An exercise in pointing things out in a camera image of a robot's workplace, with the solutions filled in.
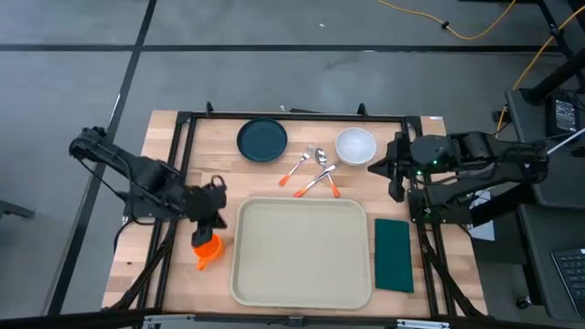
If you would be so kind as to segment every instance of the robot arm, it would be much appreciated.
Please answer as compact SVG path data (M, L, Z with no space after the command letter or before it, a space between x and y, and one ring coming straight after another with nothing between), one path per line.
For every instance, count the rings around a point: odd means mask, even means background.
M388 143L386 157L367 170L390 178L388 193L397 202L404 201L404 178L424 184L423 189L409 191L410 214L421 209L448 211L438 214L441 222L469 222L468 208L458 208L456 201L489 186L505 182L538 183L548 172L544 143L516 143L496 140L480 132L427 135L412 143L405 133L396 133ZM454 175L438 182L421 182L418 176L449 172L484 170L476 175ZM456 182L444 184L457 178Z
M128 218L154 217L163 220L189 218L197 221L194 247L211 240L213 228L225 228L218 210L226 206L226 186L220 176L209 184L184 186L179 172L160 160L135 156L107 139L103 128L85 128L69 145L78 160L103 163L130 181L130 190L119 193Z

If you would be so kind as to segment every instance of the orange handle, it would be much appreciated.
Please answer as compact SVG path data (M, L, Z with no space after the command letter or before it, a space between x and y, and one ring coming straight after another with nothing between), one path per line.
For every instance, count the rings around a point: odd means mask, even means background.
M284 185L286 184L286 182L289 180L289 178L291 178L291 176L290 176L290 175L286 175L285 177L283 177L283 178L281 179L281 181L280 181L280 182L278 182L278 185L280 185L280 186L284 186Z
M302 190L292 195L292 197L301 197L309 189L309 187L303 187Z
M339 190L337 189L337 186L335 186L335 184L333 184L333 181L331 182L331 189L333 190L333 196L335 196L335 197L341 196L341 193L339 193Z
M197 270L198 271L204 270L206 266L207 266L207 261L206 260L199 260L197 262Z

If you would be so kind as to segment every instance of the orange-handled spoon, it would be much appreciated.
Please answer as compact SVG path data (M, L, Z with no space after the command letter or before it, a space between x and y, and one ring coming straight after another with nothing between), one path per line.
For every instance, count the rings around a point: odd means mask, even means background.
M323 169L325 169L327 167L327 154L325 154L325 151L323 151L323 149L318 148L318 149L314 150L314 158L315 158L315 160L317 160L317 163L323 167ZM331 178L331 176L329 174L327 174L327 178L329 178L329 183L331 183L331 189L333 190L333 196L340 197L341 193L339 193L337 186L335 186L335 184L333 183L333 179Z

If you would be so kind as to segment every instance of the yellow cable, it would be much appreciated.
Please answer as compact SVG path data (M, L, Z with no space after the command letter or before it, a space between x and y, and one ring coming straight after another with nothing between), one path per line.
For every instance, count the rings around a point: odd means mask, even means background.
M581 8L579 8L579 10L577 10L576 12L574 12L573 15L569 16L569 18L567 18L567 20L565 20L563 22L563 24L561 24L560 27L558 27L558 30L560 31L563 28L565 28L565 26L571 20L573 20L573 18L575 18L580 12L582 12L583 10L585 10L585 5L583 7L581 7ZM524 79L524 77L526 76L526 74L530 71L530 69L532 69L532 67L534 66L534 64L537 62L538 58L542 54L542 52L552 42L552 39L553 39L553 37L549 37L548 40L547 40L547 42L545 42L545 44L542 45L542 47L540 48L540 50L538 51L538 53L534 56L534 58L532 58L532 61L530 62L530 64L528 64L528 66L524 69L524 71L520 75L520 78L518 78L518 80L514 84L514 87L512 88L512 90L518 89L518 86L520 85L520 82L522 82L522 80ZM504 106L504 108L502 109L502 114L500 114L500 120L497 122L497 128L495 129L497 132L500 130L500 127L502 127L502 122L504 121L504 114L505 114L505 111L506 110L507 110L507 106Z
M510 3L510 5L508 5L508 8L505 9L504 13L502 13L502 15L500 15L495 21L494 23L492 23L491 26L489 26L484 32L478 34L477 36L473 36L473 37L464 37L462 35L460 35L459 33L455 32L452 28L450 28L449 26L447 26L447 29L453 33L454 36L458 37L459 39L462 40L475 40L477 38L483 37L485 36L487 33L489 33L492 28L494 28L498 23L500 23L500 21L502 20L502 18L504 18L504 16L507 15L507 13L510 11L510 9L512 9L512 6L516 3L517 0L512 0L512 2ZM399 6L393 5L391 3L388 3L384 0L378 0L378 2L380 2L382 5L387 5L391 8L394 8L396 10L399 10L401 12L404 13L409 13L409 14L413 14L413 15L418 15L418 16L423 16L423 17L427 17L429 19L434 20L435 22L443 25L445 22L441 21L439 18L430 15L430 14L426 14L426 13L422 13L422 12L418 12L418 11L414 11L414 10L409 10L409 9L404 9L404 8L400 8Z

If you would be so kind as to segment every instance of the white bowl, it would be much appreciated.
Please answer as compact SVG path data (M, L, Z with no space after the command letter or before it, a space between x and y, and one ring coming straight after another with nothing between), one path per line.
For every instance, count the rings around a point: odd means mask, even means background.
M335 139L335 150L339 158L348 165L363 165L374 158L376 140L367 130L347 128Z

